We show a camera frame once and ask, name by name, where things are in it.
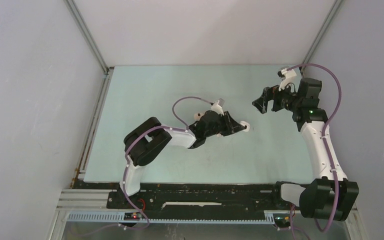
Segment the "cable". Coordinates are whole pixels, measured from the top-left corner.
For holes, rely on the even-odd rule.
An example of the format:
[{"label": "cable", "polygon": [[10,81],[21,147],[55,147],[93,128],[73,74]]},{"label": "cable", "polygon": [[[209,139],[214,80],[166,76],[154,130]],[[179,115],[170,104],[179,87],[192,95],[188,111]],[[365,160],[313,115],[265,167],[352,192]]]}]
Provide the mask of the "cable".
[{"label": "cable", "polygon": [[293,82],[288,83],[286,86],[293,85],[293,92],[297,90],[297,87],[295,87],[295,84]]},{"label": "cable", "polygon": [[142,211],[145,211],[145,207],[147,206],[147,205],[145,204],[145,200],[143,200],[142,198],[139,198],[138,201],[139,201],[139,202],[142,202],[142,204],[143,204]]},{"label": "cable", "polygon": [[324,144],[324,147],[326,148],[327,156],[329,157],[331,172],[333,174],[333,180],[334,180],[334,184],[335,184],[335,195],[334,195],[334,198],[333,198],[332,212],[330,213],[329,220],[327,221],[326,226],[324,228],[321,228],[319,222],[317,221],[317,219],[314,219],[315,224],[316,224],[318,230],[320,232],[322,232],[322,233],[326,233],[331,228],[332,222],[334,221],[335,212],[336,212],[336,209],[338,207],[339,180],[338,180],[338,174],[337,174],[337,171],[336,171],[336,168],[335,168],[334,159],[332,157],[331,149],[329,148],[328,141],[326,140],[325,136],[326,136],[326,128],[328,127],[328,125],[331,122],[331,120],[334,118],[335,114],[337,114],[339,106],[341,105],[342,89],[341,89],[341,84],[340,84],[338,78],[335,76],[335,74],[332,71],[330,71],[329,69],[327,69],[326,67],[322,66],[322,65],[318,65],[318,64],[314,64],[314,63],[298,64],[298,65],[295,65],[293,67],[288,68],[287,71],[290,71],[290,70],[293,70],[293,69],[296,69],[296,68],[299,68],[299,67],[307,67],[307,66],[316,67],[316,68],[320,68],[320,69],[325,70],[335,80],[337,88],[338,88],[338,101],[336,103],[336,107],[333,110],[332,115],[330,115],[330,117],[327,119],[326,123],[324,124],[323,129],[322,129],[322,133],[321,133],[321,136],[322,136],[322,139],[323,139],[323,144]]},{"label": "cable", "polygon": [[189,125],[183,121],[175,112],[175,106],[182,100],[185,100],[185,99],[198,99],[198,100],[201,100],[203,102],[206,102],[208,104],[212,104],[212,102],[208,101],[208,100],[205,100],[203,98],[200,98],[200,97],[197,97],[197,96],[185,96],[185,97],[182,97],[180,99],[178,99],[174,104],[173,106],[171,107],[171,111],[173,112],[173,115],[175,116],[175,118],[177,118],[182,124],[184,124],[186,126],[186,130],[189,129]]},{"label": "cable", "polygon": [[129,165],[130,164],[133,164],[132,162],[129,161],[129,153],[130,151],[132,150],[132,148],[142,139],[144,138],[146,135],[148,135],[150,132],[152,131],[155,131],[155,130],[158,130],[158,129],[170,129],[170,130],[174,130],[174,131],[179,131],[179,132],[187,132],[188,130],[187,129],[182,129],[182,128],[177,128],[177,127],[169,127],[169,126],[163,126],[163,125],[160,125],[160,126],[154,126],[148,130],[146,130],[144,133],[142,133],[138,138],[136,138],[131,144],[130,146],[127,148],[127,150],[125,151],[125,159],[127,161],[127,165],[126,165],[126,168],[124,169],[124,174],[123,174],[123,180],[122,180],[122,186],[120,186],[123,190],[123,194],[124,194],[124,197],[126,198],[127,202],[134,208],[136,209],[143,217],[145,217],[146,219],[146,226],[141,226],[141,227],[130,227],[130,226],[124,226],[124,229],[133,229],[133,230],[141,230],[141,229],[146,229],[149,225],[150,225],[150,219],[148,218],[148,216],[142,211],[142,209],[140,209],[138,206],[136,206],[132,200],[130,200],[129,196],[127,195],[126,193],[126,178],[127,178],[127,172],[128,172],[128,169],[129,169]]},{"label": "cable", "polygon": [[290,227],[278,227],[278,225],[275,223],[273,226],[278,230],[278,231],[291,231],[292,232],[292,237],[293,237],[293,240],[296,240],[296,237],[295,237],[295,230],[296,231],[299,231],[301,232],[302,234],[305,235],[305,237],[308,239],[308,240],[311,240],[310,236],[306,233],[306,231],[304,231],[303,229],[299,228],[299,227],[296,227],[294,226],[294,219],[293,219],[293,216],[295,214],[295,205],[291,205],[290,206],[290,212],[289,212],[289,222],[290,222]]}]

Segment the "robotic arm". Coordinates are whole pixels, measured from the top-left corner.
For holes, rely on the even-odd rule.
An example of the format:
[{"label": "robotic arm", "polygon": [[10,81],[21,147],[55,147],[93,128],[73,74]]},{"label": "robotic arm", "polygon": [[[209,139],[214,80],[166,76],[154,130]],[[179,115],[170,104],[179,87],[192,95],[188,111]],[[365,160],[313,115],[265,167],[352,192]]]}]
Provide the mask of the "robotic arm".
[{"label": "robotic arm", "polygon": [[[252,105],[265,114],[268,101],[273,100],[273,112],[282,109],[292,112],[292,120],[296,122],[309,152],[314,181],[307,187],[294,183],[277,182],[276,192],[281,200],[300,207],[303,217],[329,219],[334,206],[335,178],[333,171],[336,171],[339,192],[336,193],[338,202],[333,219],[344,221],[354,205],[359,187],[356,182],[348,181],[347,175],[338,162],[332,146],[329,126],[326,127],[325,136],[322,136],[323,127],[328,120],[325,110],[318,108],[322,82],[312,78],[303,78],[297,92],[295,89],[292,92],[291,83],[296,76],[295,71],[283,69],[278,75],[284,78],[282,83],[264,88],[261,97],[253,101]],[[326,139],[334,165],[331,165],[323,138]]]},{"label": "robotic arm", "polygon": [[[229,136],[241,131],[248,132],[250,125],[241,121],[236,122],[228,111],[223,111],[223,99],[218,99],[211,104],[211,109],[204,113],[194,115],[195,122],[186,129],[162,127],[153,130],[131,147],[128,153],[128,164],[125,179],[120,186],[125,184],[125,191],[131,196],[140,190],[140,183],[145,167],[150,164],[166,146],[180,146],[187,149],[196,149],[202,146],[208,137],[213,135]],[[136,141],[139,136],[150,129],[161,126],[156,117],[151,117],[129,133],[125,139],[125,151]]]}]

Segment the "white wall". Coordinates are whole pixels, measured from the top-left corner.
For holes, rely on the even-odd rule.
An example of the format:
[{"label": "white wall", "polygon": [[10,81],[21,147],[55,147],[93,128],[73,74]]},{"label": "white wall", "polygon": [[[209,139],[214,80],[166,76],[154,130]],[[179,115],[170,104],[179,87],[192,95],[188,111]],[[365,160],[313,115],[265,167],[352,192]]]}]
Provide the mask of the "white wall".
[{"label": "white wall", "polygon": [[[342,83],[332,141],[349,179],[360,187],[357,207],[369,239],[384,239],[384,1],[345,1],[311,62],[330,68]],[[323,81],[322,107],[331,113],[334,81],[308,70]]]},{"label": "white wall", "polygon": [[44,239],[103,73],[62,0],[0,0],[0,239]]},{"label": "white wall", "polygon": [[300,63],[334,0],[76,0],[105,62]]}]

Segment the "light green table surface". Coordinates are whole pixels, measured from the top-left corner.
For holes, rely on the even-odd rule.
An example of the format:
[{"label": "light green table surface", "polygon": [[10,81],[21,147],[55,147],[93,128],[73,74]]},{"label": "light green table surface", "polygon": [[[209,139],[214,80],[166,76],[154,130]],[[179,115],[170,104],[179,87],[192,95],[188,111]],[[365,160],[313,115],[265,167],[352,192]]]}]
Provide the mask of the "light green table surface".
[{"label": "light green table surface", "polygon": [[[172,114],[185,96],[223,98],[224,111],[247,121],[249,132],[213,136],[197,149],[167,146],[146,167],[143,183],[246,184],[313,180],[310,158],[292,113],[262,115],[251,102],[279,84],[280,65],[120,66],[112,75],[88,160],[85,182],[119,182],[126,160],[125,136],[149,117],[183,127]],[[295,84],[298,87],[300,78]],[[209,105],[188,99],[176,107],[187,123]]]}]

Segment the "white plastic bracket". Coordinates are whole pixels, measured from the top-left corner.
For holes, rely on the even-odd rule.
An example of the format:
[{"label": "white plastic bracket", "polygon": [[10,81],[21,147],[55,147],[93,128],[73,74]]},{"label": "white plastic bracket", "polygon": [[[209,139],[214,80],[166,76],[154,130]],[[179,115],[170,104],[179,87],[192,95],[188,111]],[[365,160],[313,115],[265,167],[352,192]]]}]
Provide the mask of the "white plastic bracket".
[{"label": "white plastic bracket", "polygon": [[282,82],[279,84],[279,91],[284,90],[288,86],[288,84],[294,81],[295,77],[297,76],[297,73],[294,69],[288,71],[288,68],[289,67],[286,66],[280,70],[284,77],[282,78]]},{"label": "white plastic bracket", "polygon": [[298,184],[284,183],[280,186],[280,197],[295,206],[300,206],[300,196],[305,190],[304,187]]},{"label": "white plastic bracket", "polygon": [[223,111],[223,108],[222,108],[224,103],[225,103],[225,101],[222,98],[217,99],[217,101],[215,101],[212,104],[211,110],[213,110],[214,112],[216,112],[218,114],[224,115],[225,112]]}]

